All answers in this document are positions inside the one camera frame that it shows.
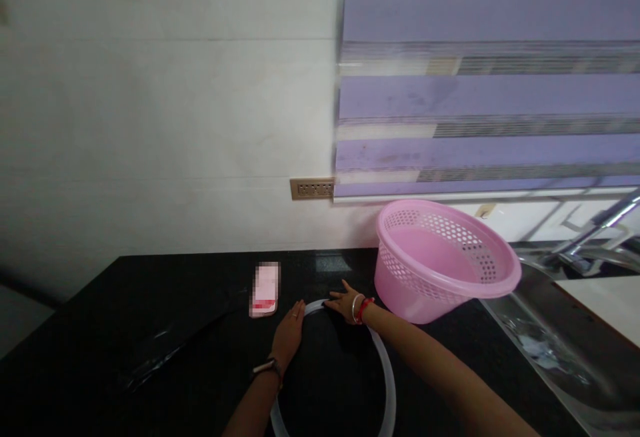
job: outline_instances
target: chrome faucet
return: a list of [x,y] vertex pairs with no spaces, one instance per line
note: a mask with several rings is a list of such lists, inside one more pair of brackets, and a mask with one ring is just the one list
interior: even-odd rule
[[550,267],[557,266],[559,263],[568,264],[582,275],[588,275],[593,263],[580,257],[578,251],[588,240],[596,237],[606,228],[615,226],[638,205],[640,205],[640,187],[624,196],[606,211],[602,211],[592,217],[588,227],[573,239],[563,242],[554,248],[542,259],[541,263]]

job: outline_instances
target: wristwatch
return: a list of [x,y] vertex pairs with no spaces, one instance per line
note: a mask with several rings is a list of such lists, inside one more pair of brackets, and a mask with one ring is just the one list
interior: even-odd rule
[[280,387],[278,388],[278,391],[282,390],[282,367],[280,367],[280,362],[278,362],[275,357],[271,357],[264,364],[258,365],[258,367],[254,367],[251,371],[251,379],[253,380],[256,375],[267,370],[272,370],[273,372],[278,374],[278,377],[280,378]]

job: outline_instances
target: zebra blind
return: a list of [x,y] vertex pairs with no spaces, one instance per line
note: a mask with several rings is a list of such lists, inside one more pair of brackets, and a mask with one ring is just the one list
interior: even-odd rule
[[640,0],[345,0],[336,197],[640,185]]

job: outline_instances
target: basket rim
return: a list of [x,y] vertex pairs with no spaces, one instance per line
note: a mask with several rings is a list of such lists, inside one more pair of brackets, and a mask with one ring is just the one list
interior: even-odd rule
[[[405,208],[407,204],[421,207],[423,209],[429,209],[431,211],[441,209],[449,214],[453,213],[460,217],[461,220],[464,221],[465,225],[468,224],[470,227],[475,227],[477,230],[488,234],[495,240],[498,246],[507,253],[509,260],[511,261],[511,265],[509,266],[510,268],[508,268],[506,272],[507,276],[498,282],[492,282],[489,284],[465,282],[463,280],[458,280],[456,278],[440,274],[408,255],[398,244],[396,244],[384,225],[384,220],[390,213],[401,210],[400,208]],[[472,216],[447,205],[421,199],[401,199],[393,201],[385,205],[378,214],[378,218],[376,220],[376,231],[380,240],[382,240],[384,245],[387,247],[387,250],[389,250],[395,258],[398,258],[403,265],[411,270],[417,278],[424,280],[428,284],[438,286],[443,290],[448,290],[449,292],[454,292],[462,296],[470,298],[502,297],[511,293],[513,289],[515,289],[522,275],[520,260],[506,240],[500,237],[497,232],[489,228],[486,224],[479,222]],[[429,280],[423,277],[422,274],[425,273],[429,274]]]

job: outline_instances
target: stainless steel sink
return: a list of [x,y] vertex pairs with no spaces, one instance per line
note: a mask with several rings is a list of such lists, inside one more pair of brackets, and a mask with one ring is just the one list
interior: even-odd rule
[[[640,436],[640,350],[554,284],[567,275],[537,264],[543,250],[516,252],[519,286],[485,307],[590,435]],[[613,274],[636,270],[633,259],[581,255],[603,259]]]

